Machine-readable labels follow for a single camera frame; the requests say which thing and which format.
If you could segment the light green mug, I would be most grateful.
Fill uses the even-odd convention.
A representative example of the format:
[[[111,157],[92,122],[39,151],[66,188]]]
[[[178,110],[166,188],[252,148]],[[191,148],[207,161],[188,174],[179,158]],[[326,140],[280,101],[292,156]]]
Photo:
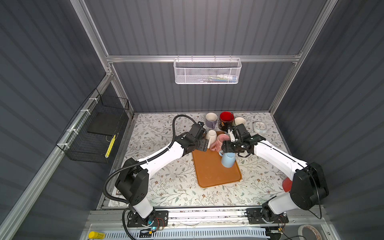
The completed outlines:
[[[247,121],[242,117],[235,118],[235,125],[238,126],[241,124],[243,124],[245,126],[247,124]]]

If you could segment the pink mug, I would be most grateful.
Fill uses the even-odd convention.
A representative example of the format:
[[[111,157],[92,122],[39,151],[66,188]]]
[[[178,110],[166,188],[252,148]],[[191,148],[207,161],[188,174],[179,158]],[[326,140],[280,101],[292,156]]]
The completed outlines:
[[[217,136],[217,140],[211,144],[210,150],[220,152],[222,150],[222,145],[224,141],[230,141],[230,137],[226,134],[220,134]]]

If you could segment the light blue mug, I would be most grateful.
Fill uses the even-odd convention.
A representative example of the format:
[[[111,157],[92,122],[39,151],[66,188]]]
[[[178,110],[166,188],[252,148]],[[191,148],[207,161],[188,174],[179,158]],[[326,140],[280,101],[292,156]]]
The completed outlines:
[[[224,167],[231,168],[235,164],[235,153],[224,153],[223,151],[220,151],[219,155],[222,157],[221,163]]]

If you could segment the black mug red inside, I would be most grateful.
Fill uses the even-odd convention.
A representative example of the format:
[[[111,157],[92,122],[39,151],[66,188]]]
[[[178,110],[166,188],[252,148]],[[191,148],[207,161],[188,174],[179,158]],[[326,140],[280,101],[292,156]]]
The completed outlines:
[[[235,116],[232,112],[222,112],[219,116],[219,129],[223,132],[227,132],[233,125],[234,120]]]

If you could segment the purple mug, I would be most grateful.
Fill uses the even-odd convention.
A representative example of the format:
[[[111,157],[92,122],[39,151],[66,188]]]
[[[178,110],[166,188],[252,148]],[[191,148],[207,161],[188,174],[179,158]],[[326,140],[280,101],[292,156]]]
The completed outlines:
[[[206,126],[209,129],[215,129],[218,121],[218,116],[215,113],[207,113],[206,114]]]

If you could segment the orange plastic tray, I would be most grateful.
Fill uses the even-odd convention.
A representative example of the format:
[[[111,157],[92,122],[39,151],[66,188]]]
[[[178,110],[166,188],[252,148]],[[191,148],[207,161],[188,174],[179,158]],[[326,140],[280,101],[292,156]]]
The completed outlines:
[[[242,179],[237,162],[235,161],[231,168],[224,167],[221,163],[222,157],[219,155],[219,152],[207,149],[206,152],[195,150],[192,154],[200,187],[213,187],[238,182]]]

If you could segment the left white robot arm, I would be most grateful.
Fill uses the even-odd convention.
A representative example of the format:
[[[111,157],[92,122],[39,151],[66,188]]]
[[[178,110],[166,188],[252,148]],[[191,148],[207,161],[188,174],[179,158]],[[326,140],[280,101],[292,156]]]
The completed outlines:
[[[176,135],[176,120],[187,118],[193,122],[191,129]],[[138,161],[130,159],[124,166],[111,173],[104,185],[103,194],[109,200],[127,204],[139,215],[144,226],[151,226],[156,210],[147,199],[149,180],[166,165],[195,151],[205,152],[208,142],[203,122],[196,122],[187,115],[177,115],[172,121],[172,140],[161,150]]]

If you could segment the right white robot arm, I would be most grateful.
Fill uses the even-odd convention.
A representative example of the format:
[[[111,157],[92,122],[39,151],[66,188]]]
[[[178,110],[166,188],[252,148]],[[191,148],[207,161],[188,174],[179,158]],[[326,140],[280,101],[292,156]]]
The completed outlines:
[[[307,163],[281,151],[266,138],[251,135],[243,124],[230,127],[230,139],[222,144],[224,153],[256,155],[284,173],[292,181],[288,192],[277,195],[262,205],[261,217],[266,223],[274,223],[277,218],[291,210],[309,211],[313,206],[329,195],[322,167]]]

